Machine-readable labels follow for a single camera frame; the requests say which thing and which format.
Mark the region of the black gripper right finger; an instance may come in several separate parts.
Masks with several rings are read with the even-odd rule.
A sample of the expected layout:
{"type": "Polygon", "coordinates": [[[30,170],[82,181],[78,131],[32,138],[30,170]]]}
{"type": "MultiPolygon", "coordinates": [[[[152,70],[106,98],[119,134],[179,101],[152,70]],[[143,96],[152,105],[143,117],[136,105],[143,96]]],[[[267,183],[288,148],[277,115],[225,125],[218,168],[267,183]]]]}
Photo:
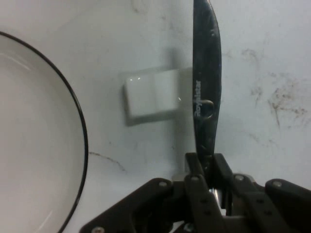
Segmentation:
{"type": "Polygon", "coordinates": [[[242,174],[234,174],[222,154],[213,156],[213,179],[229,193],[229,213],[238,199],[243,214],[262,233],[309,233],[311,231],[311,192],[283,179],[260,186],[242,174]]]}

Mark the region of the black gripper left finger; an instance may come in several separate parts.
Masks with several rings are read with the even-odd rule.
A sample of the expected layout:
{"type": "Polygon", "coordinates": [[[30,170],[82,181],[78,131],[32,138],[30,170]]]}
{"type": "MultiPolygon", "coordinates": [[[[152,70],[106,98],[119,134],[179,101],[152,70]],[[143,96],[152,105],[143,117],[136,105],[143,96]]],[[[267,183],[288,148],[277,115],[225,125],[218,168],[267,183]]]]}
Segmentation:
{"type": "Polygon", "coordinates": [[[82,233],[168,233],[175,222],[196,233],[224,233],[226,227],[208,188],[212,156],[187,153],[190,173],[183,181],[155,178],[85,224],[82,233]]]}

